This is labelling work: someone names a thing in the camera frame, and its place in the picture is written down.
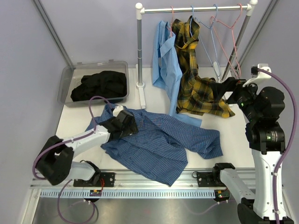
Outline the black shirt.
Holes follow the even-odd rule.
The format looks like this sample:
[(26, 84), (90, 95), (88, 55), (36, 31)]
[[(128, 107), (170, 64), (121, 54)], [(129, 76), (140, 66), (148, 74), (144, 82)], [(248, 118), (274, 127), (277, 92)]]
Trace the black shirt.
[(81, 84), (71, 92), (74, 102), (86, 101), (94, 96), (104, 98), (122, 98), (127, 95), (127, 78), (125, 73), (105, 70), (81, 78)]

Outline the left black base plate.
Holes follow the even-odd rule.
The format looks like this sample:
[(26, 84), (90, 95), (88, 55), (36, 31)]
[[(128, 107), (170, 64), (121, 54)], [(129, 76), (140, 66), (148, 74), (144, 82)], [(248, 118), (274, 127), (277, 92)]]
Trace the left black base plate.
[(75, 180), (73, 183), (74, 187), (114, 187), (115, 173), (114, 172), (101, 172), (92, 177), (91, 180)]

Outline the aluminium mounting rail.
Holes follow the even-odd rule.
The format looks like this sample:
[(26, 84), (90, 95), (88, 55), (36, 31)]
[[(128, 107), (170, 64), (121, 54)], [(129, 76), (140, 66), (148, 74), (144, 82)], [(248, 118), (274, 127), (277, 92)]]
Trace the aluminium mounting rail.
[[(252, 169), (236, 169), (239, 177), (243, 180), (243, 182), (250, 189), (255, 188), (255, 172)], [(195, 178), (195, 172), (211, 172), (211, 170), (192, 170), (185, 169), (180, 177), (174, 182), (174, 184), (169, 187), (168, 185), (161, 184), (156, 181), (152, 181), (150, 179), (145, 178), (142, 175), (138, 175), (132, 171), (124, 170), (124, 169), (116, 169), (109, 170), (104, 169), (104, 172), (114, 172), (115, 173), (115, 181), (114, 187), (109, 188), (106, 187), (106, 183), (104, 189), (197, 189), (198, 183)], [(61, 189), (67, 181), (63, 181), (62, 183), (53, 186), (47, 180), (38, 180), (33, 178), (31, 181), (29, 188), (30, 189)]]

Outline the clear plastic storage bin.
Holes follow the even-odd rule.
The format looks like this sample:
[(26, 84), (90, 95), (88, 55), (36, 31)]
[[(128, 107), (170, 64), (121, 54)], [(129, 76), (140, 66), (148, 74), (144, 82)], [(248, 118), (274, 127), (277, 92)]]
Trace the clear plastic storage bin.
[(88, 101), (77, 101), (74, 102), (71, 99), (71, 92), (73, 89), (81, 84), (81, 79), (86, 75), (93, 75), (96, 73), (101, 73), (103, 71), (115, 71), (122, 72), (126, 75), (126, 88), (127, 93), (123, 97), (110, 98), (109, 100), (121, 102), (125, 101), (129, 95), (129, 74), (128, 74), (128, 63), (125, 61), (114, 61), (109, 60), (107, 62), (98, 63), (78, 63), (73, 66), (67, 66), (62, 71), (62, 76), (58, 91), (58, 102), (64, 104), (68, 107), (81, 107), (88, 104)]

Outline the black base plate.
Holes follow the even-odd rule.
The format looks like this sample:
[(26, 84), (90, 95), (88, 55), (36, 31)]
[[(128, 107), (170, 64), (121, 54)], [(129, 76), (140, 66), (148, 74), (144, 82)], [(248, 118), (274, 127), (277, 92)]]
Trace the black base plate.
[(225, 187), (220, 179), (212, 172), (192, 172), (192, 177), (197, 180), (199, 187)]
[(73, 183), (74, 187), (114, 187), (115, 173), (114, 172), (101, 172), (92, 177), (91, 180), (75, 180)]

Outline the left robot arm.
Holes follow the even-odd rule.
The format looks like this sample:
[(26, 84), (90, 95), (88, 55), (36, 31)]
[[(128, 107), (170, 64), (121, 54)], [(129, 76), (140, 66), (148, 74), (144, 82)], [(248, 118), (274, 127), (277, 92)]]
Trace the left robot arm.
[(90, 161), (75, 162), (73, 159), (92, 147), (137, 134), (134, 115), (117, 106), (108, 120), (84, 133), (60, 139), (50, 137), (36, 157), (32, 172), (40, 172), (42, 180), (56, 186), (63, 181), (74, 180), (77, 186), (96, 186), (101, 183), (101, 170)]

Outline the dark blue checked shirt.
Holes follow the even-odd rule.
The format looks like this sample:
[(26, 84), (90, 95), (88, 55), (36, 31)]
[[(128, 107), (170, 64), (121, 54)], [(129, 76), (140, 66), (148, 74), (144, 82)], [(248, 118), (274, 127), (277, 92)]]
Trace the dark blue checked shirt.
[(223, 155), (220, 133), (189, 125), (168, 114), (129, 109), (138, 133), (101, 145), (114, 160), (129, 170), (168, 186), (188, 164), (186, 150), (204, 159)]

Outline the yellow plaid shirt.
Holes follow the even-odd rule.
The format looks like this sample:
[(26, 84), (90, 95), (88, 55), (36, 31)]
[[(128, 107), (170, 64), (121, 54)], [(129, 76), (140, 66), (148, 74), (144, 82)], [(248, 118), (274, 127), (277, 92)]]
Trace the yellow plaid shirt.
[(224, 100), (221, 99), (218, 102), (214, 100), (210, 85), (216, 81), (199, 76), (196, 47), (199, 42), (200, 25), (193, 20), (193, 37), (190, 37), (190, 18), (191, 16), (186, 22), (175, 19), (172, 25), (172, 31), (176, 35), (174, 47), (182, 71), (176, 111), (195, 115), (209, 113), (222, 118), (233, 117), (235, 113)]

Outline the aluminium frame post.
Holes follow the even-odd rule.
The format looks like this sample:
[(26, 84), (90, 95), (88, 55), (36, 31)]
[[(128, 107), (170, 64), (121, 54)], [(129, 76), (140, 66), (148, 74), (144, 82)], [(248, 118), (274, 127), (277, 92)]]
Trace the aluminium frame post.
[(50, 17), (48, 16), (46, 9), (44, 8), (42, 1), (41, 0), (32, 0), (32, 3), (34, 4), (35, 8), (37, 9), (42, 21), (44, 22), (47, 30), (50, 33), (50, 36), (52, 37), (55, 45), (57, 46), (62, 58), (64, 59), (65, 63), (70, 66), (73, 67), (73, 62), (71, 60), (71, 58), (69, 57), (65, 47), (63, 46), (62, 41), (60, 40), (58, 33), (50, 19)]
[(241, 53), (241, 55), (238, 56), (238, 62), (240, 66), (242, 66), (242, 64), (245, 62), (248, 53), (254, 46), (256, 39), (258, 38), (268, 18), (278, 3), (278, 0), (258, 1), (255, 9), (253, 10), (251, 18), (249, 19), (246, 30), (244, 31), (244, 35), (238, 49)]

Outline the blue hanger for checked shirt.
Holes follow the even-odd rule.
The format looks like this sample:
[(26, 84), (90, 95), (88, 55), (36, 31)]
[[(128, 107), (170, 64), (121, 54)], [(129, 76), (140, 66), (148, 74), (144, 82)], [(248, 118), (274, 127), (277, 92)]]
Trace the blue hanger for checked shirt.
[(219, 62), (218, 62), (218, 54), (217, 54), (217, 49), (216, 49), (216, 45), (215, 45), (215, 40), (214, 40), (214, 35), (213, 35), (213, 28), (214, 28), (214, 23), (215, 23), (215, 20), (217, 18), (217, 15), (218, 15), (218, 6), (216, 4), (214, 4), (214, 7), (216, 9), (215, 11), (215, 15), (214, 15), (214, 18), (212, 19), (212, 21), (209, 23), (209, 25), (206, 25), (205, 23), (203, 23), (201, 20), (197, 19), (196, 17), (194, 17), (194, 8), (192, 7), (192, 16), (194, 18), (194, 20), (198, 23), (198, 24), (201, 24), (203, 25), (204, 27), (206, 27), (208, 30), (209, 30), (209, 33), (210, 33), (210, 41), (212, 42), (212, 46), (214, 48), (214, 60), (211, 59), (209, 53), (208, 53), (208, 50), (206, 49), (206, 46), (199, 34), (199, 40), (200, 40), (200, 43), (206, 53), (206, 56), (211, 64), (211, 67), (213, 68), (214, 70), (214, 73), (216, 75), (216, 78), (217, 80), (219, 81), (220, 80), (220, 74), (221, 74), (221, 70), (220, 70), (220, 65), (219, 65)]

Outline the left aluminium frame post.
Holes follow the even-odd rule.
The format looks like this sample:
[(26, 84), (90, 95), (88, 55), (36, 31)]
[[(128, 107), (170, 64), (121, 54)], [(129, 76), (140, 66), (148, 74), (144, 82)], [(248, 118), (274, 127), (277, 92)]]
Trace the left aluminium frame post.
[(32, 3), (34, 4), (35, 8), (37, 9), (42, 21), (44, 22), (47, 30), (50, 33), (50, 36), (52, 37), (55, 45), (57, 46), (62, 58), (64, 59), (65, 63), (70, 66), (73, 67), (73, 62), (71, 60), (71, 58), (69, 57), (65, 47), (63, 46), (62, 41), (60, 40), (58, 33), (50, 19), (50, 17), (48, 16), (46, 9), (44, 8), (42, 1), (41, 0), (32, 0)]

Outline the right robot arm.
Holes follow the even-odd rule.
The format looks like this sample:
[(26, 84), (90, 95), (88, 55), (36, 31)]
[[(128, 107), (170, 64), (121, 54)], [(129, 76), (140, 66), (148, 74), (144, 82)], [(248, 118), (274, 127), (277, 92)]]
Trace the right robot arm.
[(214, 184), (228, 188), (238, 204), (242, 224), (292, 224), (283, 202), (279, 161), (286, 154), (285, 133), (277, 121), (285, 108), (285, 96), (275, 87), (257, 89), (256, 83), (248, 84), (234, 77), (212, 85), (217, 101), (230, 91), (226, 102), (237, 104), (248, 119), (245, 134), (254, 159), (255, 193), (238, 177), (231, 163), (215, 164), (211, 179)]

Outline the metal clothes rack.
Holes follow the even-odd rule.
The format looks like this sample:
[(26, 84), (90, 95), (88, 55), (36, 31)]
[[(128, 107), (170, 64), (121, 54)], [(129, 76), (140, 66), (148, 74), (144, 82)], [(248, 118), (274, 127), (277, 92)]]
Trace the metal clothes rack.
[(212, 7), (181, 7), (181, 8), (156, 8), (156, 9), (145, 9), (142, 3), (136, 3), (135, 10), (136, 10), (136, 21), (137, 21), (137, 64), (136, 64), (136, 71), (137, 71), (137, 83), (136, 88), (139, 93), (140, 98), (140, 106), (142, 109), (146, 109), (146, 98), (145, 98), (145, 83), (142, 78), (142, 16), (144, 14), (157, 14), (157, 13), (187, 13), (187, 12), (210, 12), (210, 11), (234, 11), (234, 10), (241, 10), (246, 12), (245, 19), (242, 23), (241, 29), (239, 31), (237, 39), (234, 39), (234, 46), (231, 53), (231, 56), (228, 59), (228, 63), (224, 70), (222, 76), (220, 76), (220, 80), (224, 81), (230, 69), (233, 68), (233, 61), (237, 61), (237, 50), (249, 23), (249, 20), (253, 14), (253, 11), (258, 4), (257, 0), (251, 0), (247, 5), (236, 5), (236, 6), (212, 6)]

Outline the light blue shirt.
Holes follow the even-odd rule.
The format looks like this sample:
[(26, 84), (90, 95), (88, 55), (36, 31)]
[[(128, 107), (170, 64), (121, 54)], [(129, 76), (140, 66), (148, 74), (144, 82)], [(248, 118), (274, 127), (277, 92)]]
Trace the light blue shirt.
[(201, 119), (180, 114), (176, 111), (182, 71), (174, 47), (175, 38), (176, 35), (171, 31), (169, 24), (160, 21), (153, 42), (152, 84), (165, 90), (170, 100), (168, 112), (170, 116), (189, 125), (200, 127)]

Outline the right aluminium frame post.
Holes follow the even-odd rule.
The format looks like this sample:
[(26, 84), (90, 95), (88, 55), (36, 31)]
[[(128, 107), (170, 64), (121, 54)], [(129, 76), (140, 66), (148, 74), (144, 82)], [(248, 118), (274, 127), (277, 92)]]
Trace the right aluminium frame post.
[(258, 1), (255, 9), (253, 10), (251, 18), (249, 19), (246, 30), (244, 31), (244, 35), (238, 49), (241, 53), (241, 55), (238, 56), (238, 62), (240, 66), (242, 66), (242, 64), (245, 62), (248, 53), (254, 46), (256, 39), (258, 38), (268, 18), (278, 3), (278, 0)]

